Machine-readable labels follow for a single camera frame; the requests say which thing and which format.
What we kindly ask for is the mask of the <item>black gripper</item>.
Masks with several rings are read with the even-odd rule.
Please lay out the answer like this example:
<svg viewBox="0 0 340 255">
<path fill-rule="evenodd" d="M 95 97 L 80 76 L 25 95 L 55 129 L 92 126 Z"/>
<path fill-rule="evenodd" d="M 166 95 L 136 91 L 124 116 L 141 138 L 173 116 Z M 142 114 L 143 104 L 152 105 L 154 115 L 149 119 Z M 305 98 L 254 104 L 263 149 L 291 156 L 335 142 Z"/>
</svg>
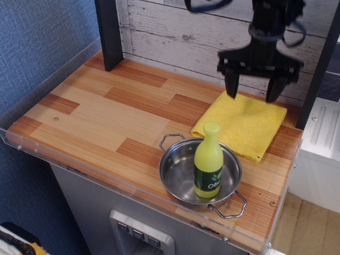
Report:
<svg viewBox="0 0 340 255">
<path fill-rule="evenodd" d="M 226 92 L 236 97 L 240 75 L 270 78 L 266 102 L 275 102 L 287 83 L 297 82 L 304 63 L 281 53 L 277 41 L 261 41 L 251 38 L 250 43 L 237 49 L 218 53 L 217 70 L 225 75 Z"/>
</svg>

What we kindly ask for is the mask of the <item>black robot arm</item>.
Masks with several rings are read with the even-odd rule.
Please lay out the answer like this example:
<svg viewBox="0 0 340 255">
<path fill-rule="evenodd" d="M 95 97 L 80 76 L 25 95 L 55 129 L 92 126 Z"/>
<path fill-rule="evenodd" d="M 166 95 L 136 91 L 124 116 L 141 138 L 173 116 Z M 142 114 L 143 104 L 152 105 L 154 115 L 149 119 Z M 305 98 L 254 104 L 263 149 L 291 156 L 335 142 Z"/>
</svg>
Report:
<svg viewBox="0 0 340 255">
<path fill-rule="evenodd" d="M 248 75 L 268 78 L 266 102 L 274 102 L 286 85 L 296 83 L 304 63 L 277 50 L 284 40 L 287 26 L 298 28 L 306 36 L 305 27 L 297 22 L 303 13 L 304 1 L 253 1 L 253 19 L 248 32 L 250 43 L 244 48 L 218 53 L 217 70 L 225 77 L 226 92 L 236 97 L 239 77 Z"/>
</svg>

